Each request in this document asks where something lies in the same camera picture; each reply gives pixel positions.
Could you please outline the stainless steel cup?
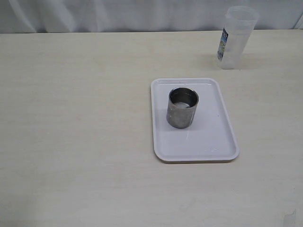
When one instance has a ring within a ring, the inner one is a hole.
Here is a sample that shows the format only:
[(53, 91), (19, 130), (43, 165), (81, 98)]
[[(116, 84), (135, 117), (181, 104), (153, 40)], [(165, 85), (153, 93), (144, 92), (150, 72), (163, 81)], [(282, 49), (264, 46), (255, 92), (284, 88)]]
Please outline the stainless steel cup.
[(189, 127), (194, 119), (199, 96), (188, 87), (176, 87), (169, 93), (167, 122), (174, 128)]

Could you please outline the clear plastic pitcher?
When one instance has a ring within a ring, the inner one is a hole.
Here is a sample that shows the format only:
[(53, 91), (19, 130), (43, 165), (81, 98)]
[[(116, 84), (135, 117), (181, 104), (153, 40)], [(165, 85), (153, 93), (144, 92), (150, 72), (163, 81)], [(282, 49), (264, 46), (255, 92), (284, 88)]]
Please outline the clear plastic pitcher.
[(228, 8), (216, 56), (221, 69), (236, 67), (258, 19), (256, 10), (248, 6)]

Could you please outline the white rectangular tray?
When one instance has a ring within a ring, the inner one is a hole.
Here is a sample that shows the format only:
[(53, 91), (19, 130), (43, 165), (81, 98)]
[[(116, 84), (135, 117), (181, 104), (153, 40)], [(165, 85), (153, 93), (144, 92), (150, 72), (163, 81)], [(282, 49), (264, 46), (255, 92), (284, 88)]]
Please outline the white rectangular tray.
[[(169, 125), (169, 93), (176, 87), (197, 92), (193, 123), (185, 129)], [(153, 148), (164, 162), (229, 162), (239, 155), (219, 84), (211, 78), (164, 78), (151, 83)]]

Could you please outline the white background curtain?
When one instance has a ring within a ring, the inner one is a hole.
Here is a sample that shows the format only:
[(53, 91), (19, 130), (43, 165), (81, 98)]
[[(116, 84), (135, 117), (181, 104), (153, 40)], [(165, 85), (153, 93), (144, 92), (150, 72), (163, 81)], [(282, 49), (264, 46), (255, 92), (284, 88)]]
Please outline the white background curtain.
[(221, 30), (232, 6), (259, 13), (256, 29), (292, 29), (300, 0), (3, 0), (2, 33)]

